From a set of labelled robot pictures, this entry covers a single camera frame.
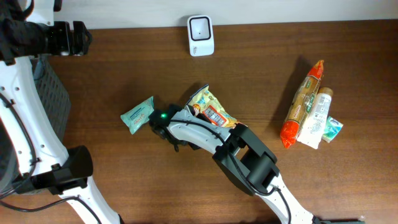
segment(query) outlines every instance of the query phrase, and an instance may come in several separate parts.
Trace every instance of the teal snack wrapper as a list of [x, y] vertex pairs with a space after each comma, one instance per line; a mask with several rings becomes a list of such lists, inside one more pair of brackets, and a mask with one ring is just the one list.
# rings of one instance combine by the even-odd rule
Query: teal snack wrapper
[[343, 124], [333, 119], [331, 116], [326, 120], [325, 130], [323, 131], [322, 139], [330, 143], [342, 129]]
[[154, 112], [153, 96], [121, 115], [120, 118], [129, 127], [130, 133], [134, 134], [143, 124], [149, 121], [149, 115], [152, 112]]

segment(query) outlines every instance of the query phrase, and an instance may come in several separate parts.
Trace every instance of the brown wood grain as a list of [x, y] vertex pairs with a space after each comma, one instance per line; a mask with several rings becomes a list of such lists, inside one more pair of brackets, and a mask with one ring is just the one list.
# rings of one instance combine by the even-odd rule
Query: brown wood grain
[[[276, 154], [290, 191], [313, 214], [398, 221], [398, 21], [216, 26], [215, 53], [193, 58], [184, 27], [92, 30], [84, 57], [52, 57], [70, 94], [64, 144], [84, 144], [95, 182], [130, 223], [252, 223], [276, 220], [259, 198], [238, 190], [206, 151], [173, 147], [120, 119], [149, 96], [183, 104], [202, 85]], [[344, 124], [319, 150], [284, 149], [279, 131], [294, 93], [318, 60], [334, 91], [330, 115]], [[38, 207], [54, 200], [16, 195]], [[0, 208], [1, 223], [82, 223], [69, 205], [38, 213]]]

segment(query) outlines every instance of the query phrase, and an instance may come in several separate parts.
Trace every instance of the white wall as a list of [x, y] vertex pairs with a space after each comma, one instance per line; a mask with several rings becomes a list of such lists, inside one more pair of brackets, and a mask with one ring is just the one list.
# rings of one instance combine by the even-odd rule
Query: white wall
[[206, 14], [214, 25], [397, 19], [398, 0], [63, 0], [58, 21], [89, 29], [185, 26]]

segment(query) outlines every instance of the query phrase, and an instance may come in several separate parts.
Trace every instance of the snack package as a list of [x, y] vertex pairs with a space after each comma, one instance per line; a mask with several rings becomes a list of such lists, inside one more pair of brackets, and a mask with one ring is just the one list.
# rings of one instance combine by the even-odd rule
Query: snack package
[[312, 105], [311, 113], [303, 122], [303, 128], [300, 134], [298, 134], [297, 141], [314, 149], [318, 149], [323, 130], [326, 127], [332, 96], [333, 90], [327, 87], [319, 89], [317, 97], [315, 97], [315, 101]]
[[330, 143], [330, 141], [336, 137], [336, 135], [340, 132], [342, 128], [343, 124], [329, 116], [328, 120], [326, 121], [326, 126], [325, 130], [323, 131], [322, 139], [325, 140], [327, 143]]
[[317, 95], [323, 73], [323, 60], [320, 60], [305, 77], [294, 95], [292, 105], [280, 131], [280, 138], [285, 148], [296, 142], [303, 122], [311, 112], [312, 104]]
[[153, 96], [121, 115], [120, 118], [129, 127], [130, 133], [134, 134], [143, 124], [149, 121], [149, 115], [152, 112], [154, 112]]
[[201, 113], [216, 126], [234, 127], [238, 121], [225, 111], [217, 98], [208, 89], [209, 85], [199, 89], [191, 96], [186, 105], [193, 107], [195, 116]]

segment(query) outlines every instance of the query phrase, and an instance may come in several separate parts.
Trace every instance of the white packaged item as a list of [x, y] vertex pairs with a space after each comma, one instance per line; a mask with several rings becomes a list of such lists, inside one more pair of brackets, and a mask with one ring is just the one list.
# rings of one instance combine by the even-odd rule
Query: white packaged item
[[326, 87], [319, 89], [311, 113], [304, 121], [303, 129], [298, 135], [299, 142], [318, 149], [326, 126], [332, 96], [333, 90]]

